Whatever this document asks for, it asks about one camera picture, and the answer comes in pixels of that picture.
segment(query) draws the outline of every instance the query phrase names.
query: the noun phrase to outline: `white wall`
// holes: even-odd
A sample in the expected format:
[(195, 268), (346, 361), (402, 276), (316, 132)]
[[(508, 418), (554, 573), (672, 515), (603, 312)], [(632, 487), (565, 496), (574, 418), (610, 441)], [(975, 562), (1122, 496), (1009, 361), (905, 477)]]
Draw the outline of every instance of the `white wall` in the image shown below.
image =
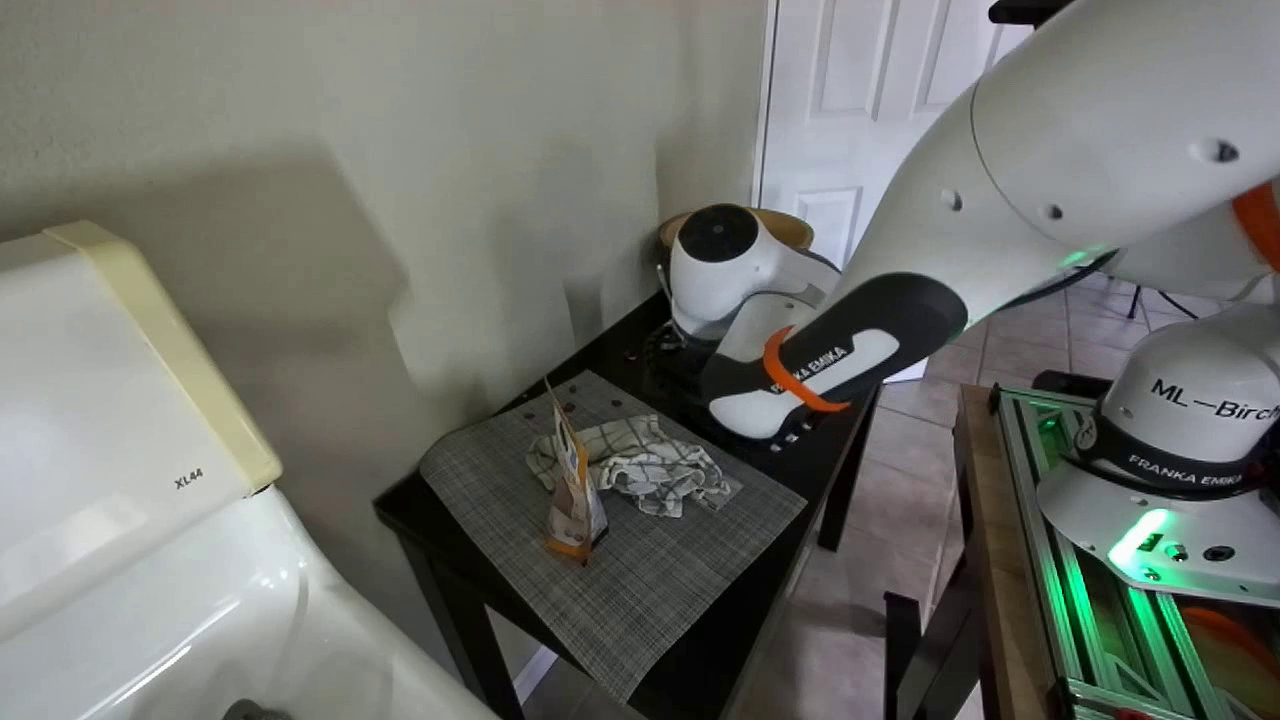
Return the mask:
[(681, 197), (747, 197), (762, 58), (765, 0), (0, 0), (0, 233), (133, 237), (431, 635), (369, 498), (632, 308)]

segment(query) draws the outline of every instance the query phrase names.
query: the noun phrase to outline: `small item on mat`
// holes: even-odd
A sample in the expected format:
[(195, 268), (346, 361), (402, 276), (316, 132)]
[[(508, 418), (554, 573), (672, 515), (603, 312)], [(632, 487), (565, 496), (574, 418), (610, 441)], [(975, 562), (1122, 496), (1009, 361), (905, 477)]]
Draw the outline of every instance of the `small item on mat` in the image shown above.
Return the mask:
[[(683, 515), (683, 498), (698, 498), (709, 513), (717, 513), (742, 490), (742, 484), (720, 473), (709, 448), (667, 441), (655, 414), (630, 414), (581, 428), (576, 443), (591, 462), (591, 484), (599, 490), (632, 496), (635, 507), (648, 515)], [(546, 487), (554, 487), (554, 437), (534, 441), (528, 467), (546, 479)]]
[(595, 539), (610, 526), (610, 515), (603, 515), (599, 490), (591, 484), (589, 457), (584, 457), (554, 387), (550, 387), (550, 397), (554, 397), (554, 423), (557, 423), (557, 437), (550, 437), (554, 462), (546, 477), (546, 484), (554, 487), (550, 550), (576, 560), (576, 562), (589, 562)]

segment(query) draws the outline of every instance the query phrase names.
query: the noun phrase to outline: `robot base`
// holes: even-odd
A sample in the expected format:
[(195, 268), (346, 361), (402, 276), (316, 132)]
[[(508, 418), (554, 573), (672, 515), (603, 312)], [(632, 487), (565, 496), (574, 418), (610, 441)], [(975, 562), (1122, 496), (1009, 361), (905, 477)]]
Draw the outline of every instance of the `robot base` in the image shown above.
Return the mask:
[(1174, 498), (1056, 462), (1042, 513), (1137, 586), (1280, 608), (1280, 515), (1266, 490)]

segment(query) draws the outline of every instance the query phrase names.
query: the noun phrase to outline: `small black table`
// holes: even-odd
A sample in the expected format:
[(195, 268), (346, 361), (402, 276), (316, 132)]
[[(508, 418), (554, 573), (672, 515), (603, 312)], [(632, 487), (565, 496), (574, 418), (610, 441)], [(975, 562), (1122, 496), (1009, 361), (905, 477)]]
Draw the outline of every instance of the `small black table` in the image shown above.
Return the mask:
[[(554, 385), (576, 370), (599, 370), (617, 387), (632, 393), (660, 414), (683, 423), (703, 443), (717, 443), (765, 477), (788, 484), (807, 507), (780, 532), (762, 560), (731, 579), (731, 586), (681, 635), (681, 643), (643, 675), (632, 690), (632, 709), (643, 717), (720, 717), (731, 683), (765, 627), (767, 608), (785, 591), (803, 532), (819, 521), (819, 549), (835, 549), (856, 484), (856, 467), (875, 414), (872, 387), (845, 414), (823, 414), (795, 443), (751, 443), (717, 428), (717, 418), (694, 399), (694, 376), (702, 355), (665, 345), (667, 305), (665, 296), (643, 300), (632, 316), (611, 325), (599, 339), (581, 346), (557, 370)], [(539, 623), (539, 614), (511, 591), (511, 582), (485, 560), (469, 532), (448, 515), (423, 477), (408, 477), (375, 498), (375, 515), (402, 535), (402, 549), (415, 573), (415, 582), (435, 610), (441, 635), (451, 653), (461, 679), (501, 717), (519, 717), (511, 675), (501, 643), (489, 627), (485, 608), (508, 614), (515, 627), (550, 643), (560, 661), (574, 653)]]

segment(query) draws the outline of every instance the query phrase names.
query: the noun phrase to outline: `tiled floor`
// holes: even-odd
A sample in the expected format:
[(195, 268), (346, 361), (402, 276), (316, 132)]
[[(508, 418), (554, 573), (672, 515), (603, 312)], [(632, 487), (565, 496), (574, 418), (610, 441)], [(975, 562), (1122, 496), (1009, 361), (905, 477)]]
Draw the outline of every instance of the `tiled floor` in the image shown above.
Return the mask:
[[(1182, 318), (1131, 284), (1094, 276), (991, 316), (933, 355), (928, 376), (885, 387), (840, 550), (811, 549), (795, 586), (756, 639), (737, 720), (875, 720), (885, 711), (885, 591), (939, 595), (960, 556), (954, 418), (960, 385), (1029, 385), (1043, 366), (1116, 376), (1137, 339)], [(574, 667), (534, 690), (538, 720), (632, 717)]]

